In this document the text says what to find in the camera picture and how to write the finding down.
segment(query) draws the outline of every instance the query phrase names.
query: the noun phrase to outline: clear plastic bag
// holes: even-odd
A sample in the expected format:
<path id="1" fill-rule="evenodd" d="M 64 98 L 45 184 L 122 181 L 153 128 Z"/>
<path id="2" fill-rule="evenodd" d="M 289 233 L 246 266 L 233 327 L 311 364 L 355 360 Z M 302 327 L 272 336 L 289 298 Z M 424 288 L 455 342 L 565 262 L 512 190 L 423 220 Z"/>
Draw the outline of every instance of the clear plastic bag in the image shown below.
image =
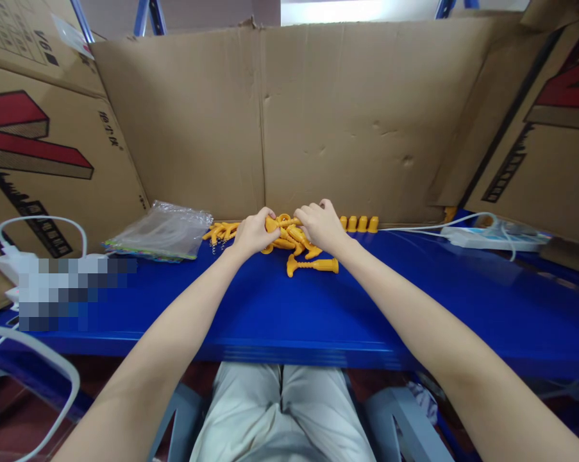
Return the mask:
<path id="1" fill-rule="evenodd" d="M 194 260 L 212 215 L 155 201 L 146 216 L 105 242 L 107 250 L 161 261 Z"/>

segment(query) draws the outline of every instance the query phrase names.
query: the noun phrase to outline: pile of yellow parts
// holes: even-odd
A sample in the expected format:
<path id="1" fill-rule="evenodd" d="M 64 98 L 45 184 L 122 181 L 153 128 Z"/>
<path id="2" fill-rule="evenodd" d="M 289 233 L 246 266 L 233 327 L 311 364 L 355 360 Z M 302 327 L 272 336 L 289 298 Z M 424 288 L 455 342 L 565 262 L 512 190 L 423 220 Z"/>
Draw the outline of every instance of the pile of yellow parts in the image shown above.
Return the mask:
<path id="1" fill-rule="evenodd" d="M 296 260 L 296 257 L 305 250 L 308 250 L 308 253 L 305 255 L 306 260 L 311 260 L 323 252 L 319 247 L 308 242 L 304 231 L 298 228 L 298 226 L 301 225 L 302 223 L 298 218 L 291 218 L 288 214 L 280 214 L 276 219 L 266 217 L 265 229 L 268 232 L 272 232 L 279 228 L 281 230 L 281 237 L 262 250 L 262 253 L 271 253 L 275 247 L 293 250 L 293 253 L 289 255 L 289 260 L 287 261 L 287 276 L 289 277 L 294 276 L 296 268 L 314 268 L 317 271 L 333 271 L 338 274 L 339 262 L 337 259 L 316 260 L 308 263 L 300 263 Z"/>
<path id="2" fill-rule="evenodd" d="M 221 248 L 224 248 L 227 241 L 236 237 L 239 224 L 240 223 L 225 223 L 224 221 L 222 223 L 214 223 L 210 227 L 210 231 L 204 234 L 202 239 L 204 241 L 210 240 L 212 253 L 215 253 L 215 249 L 219 241 L 222 241 Z"/>

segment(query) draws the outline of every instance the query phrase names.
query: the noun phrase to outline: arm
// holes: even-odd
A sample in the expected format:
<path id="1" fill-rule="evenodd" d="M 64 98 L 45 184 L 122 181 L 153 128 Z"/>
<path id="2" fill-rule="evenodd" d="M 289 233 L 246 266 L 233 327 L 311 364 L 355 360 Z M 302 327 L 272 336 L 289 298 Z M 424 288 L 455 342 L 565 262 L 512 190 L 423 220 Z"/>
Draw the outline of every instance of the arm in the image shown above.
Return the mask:
<path id="1" fill-rule="evenodd" d="M 330 201 L 295 215 L 438 380 L 484 461 L 579 461 L 579 439 L 471 329 L 350 238 Z"/>
<path id="2" fill-rule="evenodd" d="M 145 461 L 178 381 L 199 350 L 242 264 L 278 238 L 267 208 L 238 228 L 235 242 L 156 319 L 58 451 L 59 461 Z"/>

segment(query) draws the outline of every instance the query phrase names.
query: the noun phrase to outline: person's left hand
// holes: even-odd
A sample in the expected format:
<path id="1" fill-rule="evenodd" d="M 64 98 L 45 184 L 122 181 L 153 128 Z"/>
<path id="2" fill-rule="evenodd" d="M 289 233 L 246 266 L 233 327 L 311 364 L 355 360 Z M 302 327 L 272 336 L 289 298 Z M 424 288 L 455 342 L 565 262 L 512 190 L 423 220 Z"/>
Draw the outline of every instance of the person's left hand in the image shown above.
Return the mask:
<path id="1" fill-rule="evenodd" d="M 281 236 L 281 230 L 278 228 L 271 233 L 265 230 L 265 218 L 268 215 L 276 218 L 271 209 L 264 207 L 257 215 L 247 217 L 238 226 L 238 232 L 232 247 L 239 250 L 245 259 L 250 258 L 257 252 L 261 252 Z"/>

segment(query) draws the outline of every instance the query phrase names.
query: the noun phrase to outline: blue shelf frame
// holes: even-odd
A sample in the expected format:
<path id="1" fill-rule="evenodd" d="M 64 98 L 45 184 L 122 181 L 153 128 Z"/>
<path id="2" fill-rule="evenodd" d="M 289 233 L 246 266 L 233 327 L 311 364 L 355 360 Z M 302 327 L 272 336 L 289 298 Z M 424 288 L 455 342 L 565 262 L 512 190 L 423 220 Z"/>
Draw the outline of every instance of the blue shelf frame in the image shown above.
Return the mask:
<path id="1" fill-rule="evenodd" d="M 454 6 L 456 6 L 456 0 L 440 0 L 435 19 L 445 19 L 449 17 L 449 14 L 454 9 Z M 467 10 L 479 10 L 480 1 L 464 0 L 464 8 Z"/>
<path id="2" fill-rule="evenodd" d="M 153 25 L 155 35 L 167 34 L 165 17 L 161 8 L 161 0 L 140 0 L 137 5 L 137 15 L 133 34 L 136 37 L 143 37 L 146 32 L 146 15 L 150 15 L 150 22 Z"/>
<path id="3" fill-rule="evenodd" d="M 86 20 L 86 15 L 82 9 L 80 0 L 71 0 L 71 5 L 73 6 L 73 10 L 76 12 L 76 17 L 78 18 L 82 32 L 84 32 L 84 39 L 86 40 L 86 43 L 94 43 L 95 38 L 92 36 L 92 31 L 90 30 L 90 26 Z"/>

